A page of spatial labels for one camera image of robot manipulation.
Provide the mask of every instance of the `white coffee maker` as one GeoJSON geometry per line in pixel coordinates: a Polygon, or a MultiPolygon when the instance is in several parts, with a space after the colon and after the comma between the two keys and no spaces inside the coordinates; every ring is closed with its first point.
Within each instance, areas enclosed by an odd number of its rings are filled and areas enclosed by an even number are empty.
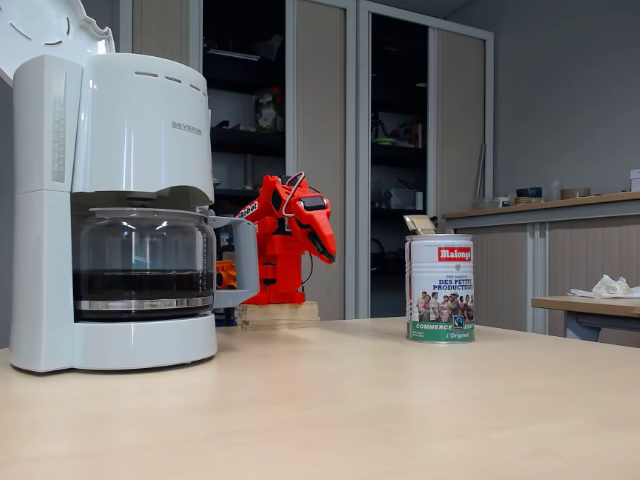
{"type": "Polygon", "coordinates": [[[214,307],[258,290],[255,227],[213,216],[207,84],[114,53],[79,0],[4,0],[13,86],[10,361],[137,369],[217,351],[214,307]],[[238,290],[215,291],[212,228],[233,227],[238,290]]]}

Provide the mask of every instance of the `green label band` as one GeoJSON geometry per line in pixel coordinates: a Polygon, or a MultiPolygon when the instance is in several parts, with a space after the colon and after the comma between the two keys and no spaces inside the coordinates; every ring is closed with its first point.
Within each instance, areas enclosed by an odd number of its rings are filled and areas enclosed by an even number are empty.
{"type": "Polygon", "coordinates": [[[464,322],[462,317],[454,317],[453,323],[407,323],[407,338],[417,342],[468,343],[473,342],[474,333],[474,323],[464,322]]]}

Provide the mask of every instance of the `coffee maker base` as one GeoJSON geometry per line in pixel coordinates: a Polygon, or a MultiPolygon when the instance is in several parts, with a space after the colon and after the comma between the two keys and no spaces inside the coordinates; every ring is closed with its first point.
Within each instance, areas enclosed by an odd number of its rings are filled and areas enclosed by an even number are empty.
{"type": "Polygon", "coordinates": [[[48,358],[39,351],[11,350],[11,364],[32,372],[76,368],[136,370],[196,362],[218,351],[215,316],[202,315],[151,322],[73,325],[74,349],[69,358],[48,358]]]}

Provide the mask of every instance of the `white cloth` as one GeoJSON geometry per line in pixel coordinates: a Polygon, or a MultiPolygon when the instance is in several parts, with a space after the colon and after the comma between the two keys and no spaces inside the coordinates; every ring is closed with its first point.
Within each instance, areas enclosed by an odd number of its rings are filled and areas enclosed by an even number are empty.
{"type": "Polygon", "coordinates": [[[615,281],[609,275],[603,275],[590,292],[572,289],[569,295],[589,298],[640,298],[640,287],[629,288],[624,277],[615,281]]]}

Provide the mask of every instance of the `red robot arm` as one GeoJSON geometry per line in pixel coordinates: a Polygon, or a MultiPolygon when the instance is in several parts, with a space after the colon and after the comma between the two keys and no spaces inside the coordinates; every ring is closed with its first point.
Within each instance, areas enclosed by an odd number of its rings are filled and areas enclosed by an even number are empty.
{"type": "Polygon", "coordinates": [[[334,263],[336,242],[329,223],[331,206],[320,192],[309,187],[304,173],[284,184],[266,176],[258,198],[237,217],[258,227],[260,293],[247,303],[302,303],[301,255],[309,252],[325,263],[334,263]]]}

